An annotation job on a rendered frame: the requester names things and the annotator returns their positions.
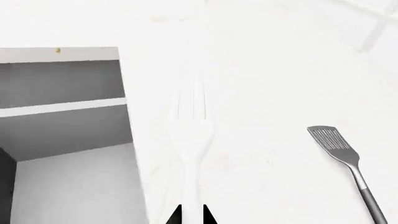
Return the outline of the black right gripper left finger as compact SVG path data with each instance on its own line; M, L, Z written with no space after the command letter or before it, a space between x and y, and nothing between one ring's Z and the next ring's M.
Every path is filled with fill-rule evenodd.
M178 205L165 224L182 224L182 205Z

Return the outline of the slotted metal spatula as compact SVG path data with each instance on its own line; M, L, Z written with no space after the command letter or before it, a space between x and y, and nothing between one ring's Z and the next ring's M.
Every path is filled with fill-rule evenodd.
M310 126L307 130L324 151L335 160L346 165L351 171L373 222L375 224L388 224L359 170L359 154L333 126Z

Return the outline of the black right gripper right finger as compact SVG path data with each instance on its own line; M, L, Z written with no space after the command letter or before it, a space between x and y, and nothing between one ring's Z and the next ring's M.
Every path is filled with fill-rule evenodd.
M217 224L207 205L203 205L203 224Z

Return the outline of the white plastic fork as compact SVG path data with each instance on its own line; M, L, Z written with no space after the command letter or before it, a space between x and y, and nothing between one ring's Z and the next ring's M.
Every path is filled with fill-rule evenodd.
M214 138L214 122L206 113L206 95L202 76L193 78L192 117L180 112L181 94L172 100L169 134L183 164L182 224L204 224L200 202L200 166Z

